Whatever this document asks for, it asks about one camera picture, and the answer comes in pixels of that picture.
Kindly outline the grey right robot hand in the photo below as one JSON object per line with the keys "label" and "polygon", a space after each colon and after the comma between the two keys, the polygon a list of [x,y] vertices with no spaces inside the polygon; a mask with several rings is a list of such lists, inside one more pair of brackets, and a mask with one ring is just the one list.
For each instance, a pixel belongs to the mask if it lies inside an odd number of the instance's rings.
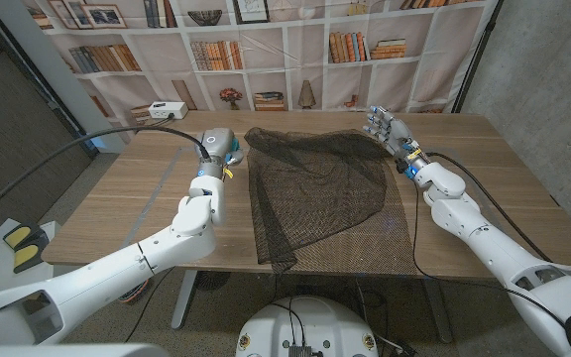
{"label": "grey right robot hand", "polygon": [[397,171],[414,179],[417,173],[429,164],[411,131],[403,121],[382,106],[371,106],[368,126],[363,129],[378,140],[392,155]]}

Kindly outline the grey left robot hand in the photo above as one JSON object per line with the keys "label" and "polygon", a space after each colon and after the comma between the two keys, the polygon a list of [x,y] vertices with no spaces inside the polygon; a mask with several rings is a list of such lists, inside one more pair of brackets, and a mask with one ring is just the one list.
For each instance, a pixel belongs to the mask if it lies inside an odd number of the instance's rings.
{"label": "grey left robot hand", "polygon": [[222,179],[224,170],[242,163],[244,152],[234,132],[229,128],[214,128],[198,135],[198,139],[209,155],[205,159],[199,148],[196,149],[199,162],[197,176]]}

